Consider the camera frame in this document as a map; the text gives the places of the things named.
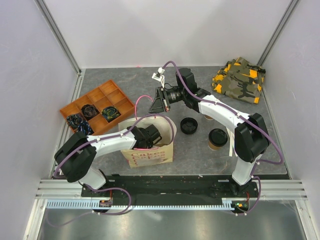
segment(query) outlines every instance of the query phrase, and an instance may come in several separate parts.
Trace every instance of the wooden tray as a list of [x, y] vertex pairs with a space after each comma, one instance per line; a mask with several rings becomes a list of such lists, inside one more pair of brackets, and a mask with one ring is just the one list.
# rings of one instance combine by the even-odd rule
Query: wooden tray
[[[71, 114], [79, 114], [83, 119], [86, 119], [81, 112], [81, 108], [86, 104], [94, 105], [99, 111], [98, 115], [87, 120], [94, 131], [92, 135], [104, 134], [135, 111], [135, 105], [111, 79], [61, 108], [60, 113], [66, 122], [68, 122], [67, 117]], [[102, 110], [109, 106], [117, 108], [121, 114], [111, 122], [108, 122], [101, 114]]]

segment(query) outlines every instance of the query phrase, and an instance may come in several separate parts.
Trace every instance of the black round lid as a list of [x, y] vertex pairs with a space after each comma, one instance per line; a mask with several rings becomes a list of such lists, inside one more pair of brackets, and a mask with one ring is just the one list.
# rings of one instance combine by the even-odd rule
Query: black round lid
[[197, 131], [198, 123], [194, 118], [186, 117], [180, 122], [180, 128], [184, 134], [194, 134]]
[[216, 147], [222, 147], [227, 143], [228, 136], [222, 129], [215, 128], [209, 133], [209, 141]]

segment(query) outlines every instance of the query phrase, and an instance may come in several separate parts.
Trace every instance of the camouflage cloth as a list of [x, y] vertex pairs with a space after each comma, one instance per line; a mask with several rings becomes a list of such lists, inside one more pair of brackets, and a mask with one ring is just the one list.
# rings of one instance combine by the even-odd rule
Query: camouflage cloth
[[213, 90], [244, 102], [259, 103], [266, 70], [242, 57], [228, 61], [213, 77]]

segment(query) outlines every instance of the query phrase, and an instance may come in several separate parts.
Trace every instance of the white wall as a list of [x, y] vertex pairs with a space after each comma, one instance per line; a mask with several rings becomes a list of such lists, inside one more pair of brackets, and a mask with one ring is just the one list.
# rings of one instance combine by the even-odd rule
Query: white wall
[[45, 0], [82, 68], [258, 62], [290, 0]]
[[76, 73], [33, 0], [0, 2], [0, 233], [23, 237]]
[[268, 56], [265, 91], [290, 173], [320, 227], [320, 1], [300, 1]]

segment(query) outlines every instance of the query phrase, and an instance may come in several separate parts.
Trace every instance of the white panel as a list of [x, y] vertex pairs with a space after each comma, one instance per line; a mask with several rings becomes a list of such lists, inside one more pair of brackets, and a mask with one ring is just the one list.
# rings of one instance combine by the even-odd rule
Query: white panel
[[82, 68], [256, 63], [289, 0], [46, 0]]
[[0, 232], [23, 238], [76, 73], [33, 0], [0, 3]]
[[294, 178], [320, 226], [320, 1], [300, 1], [265, 62], [265, 90]]

